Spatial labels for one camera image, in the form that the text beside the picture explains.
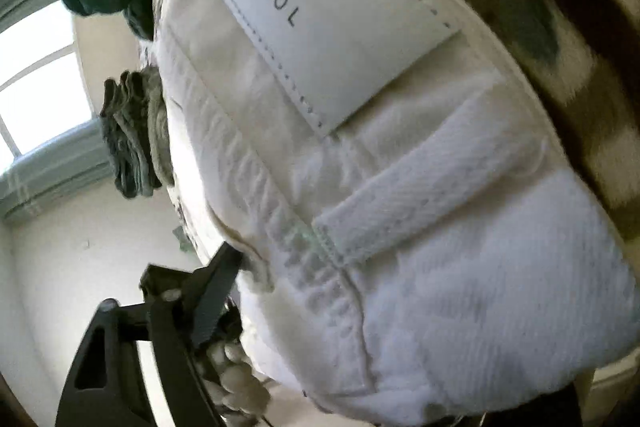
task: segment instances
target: window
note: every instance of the window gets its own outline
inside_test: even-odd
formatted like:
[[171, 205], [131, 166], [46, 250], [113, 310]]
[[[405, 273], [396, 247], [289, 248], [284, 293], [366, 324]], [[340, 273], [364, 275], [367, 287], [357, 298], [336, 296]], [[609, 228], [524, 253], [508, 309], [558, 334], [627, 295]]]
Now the window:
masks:
[[91, 117], [62, 2], [0, 33], [0, 171]]

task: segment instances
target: label patch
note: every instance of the label patch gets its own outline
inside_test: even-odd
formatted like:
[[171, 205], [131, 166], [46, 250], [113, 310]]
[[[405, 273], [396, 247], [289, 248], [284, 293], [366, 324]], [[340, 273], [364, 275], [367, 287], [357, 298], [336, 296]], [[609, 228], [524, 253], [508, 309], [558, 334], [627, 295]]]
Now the label patch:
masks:
[[319, 136], [457, 31], [430, 0], [224, 0]]

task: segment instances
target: wall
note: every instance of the wall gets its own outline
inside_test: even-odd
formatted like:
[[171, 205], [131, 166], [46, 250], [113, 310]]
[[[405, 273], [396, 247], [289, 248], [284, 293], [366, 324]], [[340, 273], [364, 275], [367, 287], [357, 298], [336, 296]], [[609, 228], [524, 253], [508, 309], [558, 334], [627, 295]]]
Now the wall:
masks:
[[[177, 226], [164, 191], [127, 201], [106, 181], [14, 229], [24, 307], [57, 393], [103, 299], [142, 302], [138, 284], [148, 263], [201, 266], [179, 250]], [[141, 356], [158, 425], [172, 425], [148, 346]]]
[[58, 394], [36, 348], [17, 281], [9, 231], [0, 223], [0, 372], [40, 427], [53, 427]]
[[87, 93], [98, 113], [105, 79], [119, 78], [124, 70], [139, 69], [138, 40], [121, 14], [75, 16], [74, 32]]

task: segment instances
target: white denim fabric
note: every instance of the white denim fabric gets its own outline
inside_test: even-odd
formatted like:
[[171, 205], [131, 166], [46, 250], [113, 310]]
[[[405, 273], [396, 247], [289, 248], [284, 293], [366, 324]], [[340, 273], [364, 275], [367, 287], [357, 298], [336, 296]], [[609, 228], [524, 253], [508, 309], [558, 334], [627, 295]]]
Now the white denim fabric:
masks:
[[170, 130], [179, 111], [249, 254], [243, 316], [318, 404], [372, 423], [516, 407], [640, 338], [620, 241], [524, 75], [437, 1], [462, 31], [324, 139], [222, 0], [172, 0], [159, 33]]

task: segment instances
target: patterned fabric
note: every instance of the patterned fabric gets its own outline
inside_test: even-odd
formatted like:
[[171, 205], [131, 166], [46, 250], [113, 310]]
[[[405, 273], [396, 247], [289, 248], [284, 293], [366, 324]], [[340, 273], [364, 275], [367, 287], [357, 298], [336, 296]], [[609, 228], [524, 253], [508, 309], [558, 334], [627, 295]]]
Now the patterned fabric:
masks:
[[536, 89], [626, 241], [640, 237], [640, 38], [617, 0], [466, 0]]

